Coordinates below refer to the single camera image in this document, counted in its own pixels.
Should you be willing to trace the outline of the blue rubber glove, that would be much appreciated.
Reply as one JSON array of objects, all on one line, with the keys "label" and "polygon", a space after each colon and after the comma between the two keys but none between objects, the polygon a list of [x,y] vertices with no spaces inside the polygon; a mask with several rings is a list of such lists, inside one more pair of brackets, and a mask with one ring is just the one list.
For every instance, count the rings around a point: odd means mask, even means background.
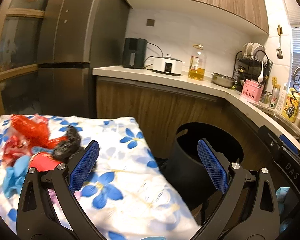
[{"label": "blue rubber glove", "polygon": [[2,183],[2,191],[7,199],[14,194],[20,194],[28,171],[31,157],[23,155],[19,157],[13,166],[6,167],[6,176]]}]

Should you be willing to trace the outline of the white ladle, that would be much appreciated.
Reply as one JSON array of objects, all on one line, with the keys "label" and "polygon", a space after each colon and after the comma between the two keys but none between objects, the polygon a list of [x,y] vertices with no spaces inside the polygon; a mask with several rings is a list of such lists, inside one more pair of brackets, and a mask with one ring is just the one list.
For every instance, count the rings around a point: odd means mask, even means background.
[{"label": "white ladle", "polygon": [[261,83],[264,79],[264,74],[263,74],[263,67],[264,67],[264,61],[261,61],[261,72],[257,78],[258,83]]}]

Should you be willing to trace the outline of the hanging metal spatula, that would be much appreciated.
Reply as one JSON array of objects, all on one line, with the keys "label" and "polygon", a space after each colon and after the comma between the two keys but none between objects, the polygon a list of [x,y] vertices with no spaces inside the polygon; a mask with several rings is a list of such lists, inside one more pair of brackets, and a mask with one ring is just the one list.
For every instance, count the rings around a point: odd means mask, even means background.
[{"label": "hanging metal spatula", "polygon": [[279,36],[279,45],[276,49],[276,54],[278,59],[283,59],[283,53],[281,49],[281,35],[283,34],[281,26],[278,24],[277,25],[277,34]]}]

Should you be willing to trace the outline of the blue floral white tablecloth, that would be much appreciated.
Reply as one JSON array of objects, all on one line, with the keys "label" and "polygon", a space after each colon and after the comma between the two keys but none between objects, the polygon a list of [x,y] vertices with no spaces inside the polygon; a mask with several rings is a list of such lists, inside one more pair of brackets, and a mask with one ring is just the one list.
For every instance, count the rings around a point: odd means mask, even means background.
[{"label": "blue floral white tablecloth", "polygon": [[[190,239],[198,225],[179,193],[160,173],[146,139],[133,117],[87,119],[47,116],[50,138],[62,137],[68,126],[81,145],[100,146],[96,168],[75,193],[79,204],[106,239]],[[11,117],[0,117],[0,238],[17,234],[19,194],[4,196],[4,146],[11,136]]]}]

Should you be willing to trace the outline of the stainless steel bowl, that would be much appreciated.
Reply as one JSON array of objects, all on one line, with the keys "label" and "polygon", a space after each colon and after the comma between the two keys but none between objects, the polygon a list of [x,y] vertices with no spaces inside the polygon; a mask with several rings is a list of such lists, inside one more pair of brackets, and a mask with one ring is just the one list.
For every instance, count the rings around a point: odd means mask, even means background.
[{"label": "stainless steel bowl", "polygon": [[224,88],[232,88],[235,80],[232,77],[225,76],[218,73],[212,74],[212,83],[222,86]]}]

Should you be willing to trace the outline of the stainless steel sink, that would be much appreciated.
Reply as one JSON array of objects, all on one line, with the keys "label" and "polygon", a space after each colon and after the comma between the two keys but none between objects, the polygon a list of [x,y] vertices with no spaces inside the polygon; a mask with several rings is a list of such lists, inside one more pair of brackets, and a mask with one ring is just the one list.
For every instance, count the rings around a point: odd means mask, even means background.
[{"label": "stainless steel sink", "polygon": [[277,113],[275,110],[270,109],[269,107],[265,107],[262,105],[256,106],[263,113],[268,115],[274,121],[276,121],[280,126],[282,126],[289,134],[291,134],[294,139],[300,142],[300,127],[289,120],[287,120],[284,116]]}]

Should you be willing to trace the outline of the yellow detergent bottle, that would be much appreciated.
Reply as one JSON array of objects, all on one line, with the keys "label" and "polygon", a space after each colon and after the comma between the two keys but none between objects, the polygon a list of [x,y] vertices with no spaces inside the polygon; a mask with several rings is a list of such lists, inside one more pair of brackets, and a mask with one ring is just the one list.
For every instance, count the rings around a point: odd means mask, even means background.
[{"label": "yellow detergent bottle", "polygon": [[290,87],[289,92],[287,93],[286,103],[284,105],[282,115],[294,123],[296,116],[299,112],[300,106],[300,93],[297,92],[293,87]]}]

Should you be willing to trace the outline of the red white snack wrapper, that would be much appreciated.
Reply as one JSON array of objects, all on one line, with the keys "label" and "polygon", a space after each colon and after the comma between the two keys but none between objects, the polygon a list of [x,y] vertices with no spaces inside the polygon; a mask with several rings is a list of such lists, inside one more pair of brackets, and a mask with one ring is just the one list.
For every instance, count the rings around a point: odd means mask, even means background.
[{"label": "red white snack wrapper", "polygon": [[16,135],[11,136],[4,146],[3,162],[6,166],[13,166],[21,157],[31,153],[26,140],[21,140]]}]

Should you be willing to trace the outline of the dark grey refrigerator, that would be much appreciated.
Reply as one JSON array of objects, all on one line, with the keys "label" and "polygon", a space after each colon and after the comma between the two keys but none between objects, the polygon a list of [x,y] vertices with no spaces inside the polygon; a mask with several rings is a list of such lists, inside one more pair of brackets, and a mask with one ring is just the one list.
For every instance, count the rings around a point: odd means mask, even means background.
[{"label": "dark grey refrigerator", "polygon": [[97,116],[93,69],[121,64],[129,10],[125,0],[48,0],[37,50],[43,114]]}]

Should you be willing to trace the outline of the black air fryer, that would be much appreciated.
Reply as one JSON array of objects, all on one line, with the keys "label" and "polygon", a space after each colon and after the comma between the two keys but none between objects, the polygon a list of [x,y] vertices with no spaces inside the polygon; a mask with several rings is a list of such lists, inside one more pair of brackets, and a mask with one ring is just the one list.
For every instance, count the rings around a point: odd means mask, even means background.
[{"label": "black air fryer", "polygon": [[122,54],[122,66],[125,68],[142,69],[147,50],[147,40],[127,37]]}]

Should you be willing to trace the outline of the black plastic bag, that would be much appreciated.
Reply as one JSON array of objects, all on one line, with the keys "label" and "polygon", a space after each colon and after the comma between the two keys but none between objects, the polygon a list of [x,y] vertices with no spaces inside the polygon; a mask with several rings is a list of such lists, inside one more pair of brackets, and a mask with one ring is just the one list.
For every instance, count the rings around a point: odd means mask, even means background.
[{"label": "black plastic bag", "polygon": [[81,149],[81,136],[74,126],[68,126],[66,140],[61,141],[53,149],[52,157],[58,161],[68,161]]}]

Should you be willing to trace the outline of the white plates in rack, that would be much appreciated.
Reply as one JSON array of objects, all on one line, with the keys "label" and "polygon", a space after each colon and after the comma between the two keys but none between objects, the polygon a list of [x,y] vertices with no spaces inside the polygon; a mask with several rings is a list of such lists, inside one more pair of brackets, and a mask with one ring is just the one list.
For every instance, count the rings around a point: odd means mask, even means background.
[{"label": "white plates in rack", "polygon": [[248,42],[242,47],[242,56],[245,59],[261,61],[266,56],[266,49],[257,42]]}]

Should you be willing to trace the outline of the cooking oil bottle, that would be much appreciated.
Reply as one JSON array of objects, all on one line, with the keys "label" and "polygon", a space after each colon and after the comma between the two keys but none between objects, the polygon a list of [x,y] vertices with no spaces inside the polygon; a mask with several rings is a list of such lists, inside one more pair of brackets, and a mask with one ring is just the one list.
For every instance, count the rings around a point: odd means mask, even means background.
[{"label": "cooking oil bottle", "polygon": [[194,44],[190,59],[188,77],[203,81],[206,66],[206,54],[201,44]]}]

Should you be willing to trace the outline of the white rice cooker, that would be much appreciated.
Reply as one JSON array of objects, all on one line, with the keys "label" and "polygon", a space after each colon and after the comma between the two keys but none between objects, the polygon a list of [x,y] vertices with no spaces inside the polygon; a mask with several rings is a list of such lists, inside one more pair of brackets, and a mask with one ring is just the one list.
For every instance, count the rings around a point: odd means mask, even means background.
[{"label": "white rice cooker", "polygon": [[183,62],[170,56],[155,57],[152,71],[161,74],[181,76]]}]

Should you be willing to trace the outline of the red plastic bag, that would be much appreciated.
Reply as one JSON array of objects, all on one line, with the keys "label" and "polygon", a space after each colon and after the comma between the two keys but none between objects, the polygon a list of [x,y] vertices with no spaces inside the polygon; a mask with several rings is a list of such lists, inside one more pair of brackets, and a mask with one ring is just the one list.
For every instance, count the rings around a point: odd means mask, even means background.
[{"label": "red plastic bag", "polygon": [[49,121],[46,117],[36,114],[32,119],[24,115],[11,116],[11,126],[22,134],[32,146],[40,146],[54,149],[60,142],[67,141],[66,135],[55,139],[49,139]]}]

